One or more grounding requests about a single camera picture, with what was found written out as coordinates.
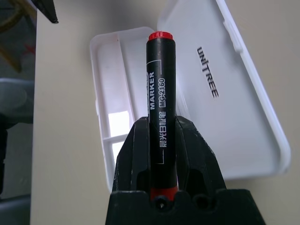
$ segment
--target box lid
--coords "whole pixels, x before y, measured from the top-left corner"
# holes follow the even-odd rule
[[[225,1],[170,0],[157,28],[176,42],[177,110],[225,176],[286,170],[288,141]]]
[[[225,179],[284,172],[291,150],[224,0],[169,0],[157,23],[176,42],[176,112],[193,121]],[[122,141],[147,116],[142,27],[94,37],[90,53],[109,189]]]

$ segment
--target table surface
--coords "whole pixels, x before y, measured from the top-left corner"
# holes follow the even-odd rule
[[[105,223],[109,191],[89,43],[97,34],[156,29],[166,0],[54,0],[39,12],[32,164],[32,225]],[[226,182],[249,189],[267,224],[300,221],[300,1],[227,0],[292,148],[287,174]]]

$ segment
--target red marker cap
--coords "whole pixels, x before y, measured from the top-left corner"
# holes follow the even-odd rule
[[[177,186],[171,187],[171,188],[165,188],[165,189],[151,188],[151,190],[150,190],[150,199],[153,200],[156,196],[164,195],[170,201],[173,201],[174,196],[175,196],[177,191],[178,191]]]
[[[156,38],[167,38],[173,40],[173,35],[165,31],[156,31],[149,36],[149,41]]]

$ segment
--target black object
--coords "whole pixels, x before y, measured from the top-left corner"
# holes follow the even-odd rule
[[[0,200],[1,225],[30,224],[30,195]]]
[[[31,0],[32,3],[50,20],[58,23],[53,0]]]
[[[173,188],[177,186],[175,42],[171,34],[157,31],[150,35],[146,51],[151,183],[152,188]]]
[[[193,123],[176,117],[179,192],[150,200],[149,122],[140,118],[117,157],[106,225],[264,225],[248,190],[227,190],[214,153]]]
[[[0,194],[3,191],[4,183],[4,160],[6,156],[6,145],[8,139],[8,132],[2,128],[4,124],[0,123]]]

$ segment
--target marker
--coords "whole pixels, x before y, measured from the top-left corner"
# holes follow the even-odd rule
[[[177,192],[175,152],[176,57],[168,32],[157,31],[147,42],[147,95],[150,123],[150,198]]]

